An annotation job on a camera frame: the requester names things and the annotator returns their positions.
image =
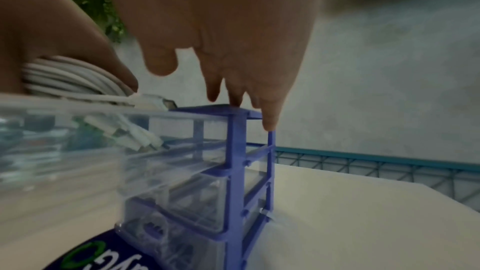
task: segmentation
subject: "purple plastic frame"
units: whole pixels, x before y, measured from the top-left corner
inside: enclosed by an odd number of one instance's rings
[[[228,177],[225,200],[225,214],[223,229],[220,232],[205,230],[189,221],[170,213],[160,206],[141,198],[133,198],[135,204],[154,208],[167,219],[176,222],[192,233],[201,235],[215,242],[225,243],[225,256],[223,270],[244,270],[247,266],[247,259],[254,248],[265,224],[270,221],[268,213],[274,207],[274,178],[275,178],[275,132],[268,133],[266,145],[262,145],[247,153],[247,121],[260,120],[262,114],[257,111],[246,110],[229,105],[208,105],[198,107],[178,108],[177,112],[188,112],[213,116],[223,116],[228,119],[225,163],[204,171],[204,174],[215,177]],[[148,120],[138,119],[135,121],[143,128],[148,128]],[[202,153],[206,150],[214,150],[224,145],[215,142],[204,141],[204,121],[194,120],[193,137],[181,139],[182,142],[200,143],[188,151],[176,149],[166,151],[166,158],[193,153],[193,159],[202,159]],[[266,175],[248,192],[245,193],[245,167],[253,162],[267,156]],[[258,215],[250,230],[243,236],[243,225],[250,210],[257,204],[259,199],[266,194],[266,202],[263,212]],[[135,240],[126,241],[146,254],[150,254],[148,248],[136,244]]]

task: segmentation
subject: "plastic drawer organizer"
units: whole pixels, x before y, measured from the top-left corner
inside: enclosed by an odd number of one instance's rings
[[[247,147],[260,113],[0,100],[0,245],[120,197],[116,232],[162,269],[246,267],[273,210],[275,133]]]

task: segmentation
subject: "hand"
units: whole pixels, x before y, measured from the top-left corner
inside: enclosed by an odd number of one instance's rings
[[[175,49],[193,47],[206,94],[215,101],[225,79],[230,104],[246,92],[275,129],[299,72],[319,0],[113,0],[141,46],[147,68],[166,76]]]
[[[71,0],[0,0],[0,11],[1,92],[24,93],[22,65],[52,55],[99,66],[137,90],[107,37]]]

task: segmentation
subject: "purple storage rack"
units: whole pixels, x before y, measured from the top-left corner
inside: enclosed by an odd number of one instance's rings
[[[224,104],[183,107],[175,111],[227,117],[225,163],[207,169],[202,173],[213,177],[228,177],[223,229],[218,233],[206,231],[164,209],[158,211],[168,220],[184,227],[191,233],[214,242],[223,242],[225,244],[223,270],[244,270],[247,267],[247,260],[255,243],[265,225],[270,221],[269,215],[274,208],[275,132],[268,133],[266,145],[247,152],[247,121],[261,120],[262,114],[260,112],[231,107]],[[139,120],[136,121],[136,123],[144,128],[148,127],[148,120]],[[195,142],[202,142],[204,140],[203,120],[194,120],[193,137],[190,140]],[[196,156],[201,158],[202,151],[201,148],[197,148],[196,151],[190,151],[190,153],[193,152],[193,158]],[[249,167],[253,162],[265,156],[267,156],[265,176],[263,176],[249,192],[245,193],[245,167]],[[244,220],[249,216],[251,209],[263,196],[266,197],[266,200],[262,212],[257,216],[249,231],[244,235]],[[147,202],[142,202],[141,199],[139,201],[142,205],[155,208],[155,204],[148,205]],[[120,234],[120,236],[129,244],[137,247],[137,249],[140,249],[146,254],[151,254],[148,248],[138,247],[135,244],[135,240],[126,239],[122,234]],[[159,260],[158,263],[164,270],[171,270],[161,260]]]

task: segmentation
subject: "purple top panel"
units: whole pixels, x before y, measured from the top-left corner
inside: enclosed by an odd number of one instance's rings
[[[231,106],[228,104],[212,104],[212,105],[203,105],[203,106],[180,107],[173,111],[206,114],[206,115],[214,115],[214,116],[246,115],[246,119],[248,120],[262,119],[262,113],[258,111],[247,110],[247,109]]]

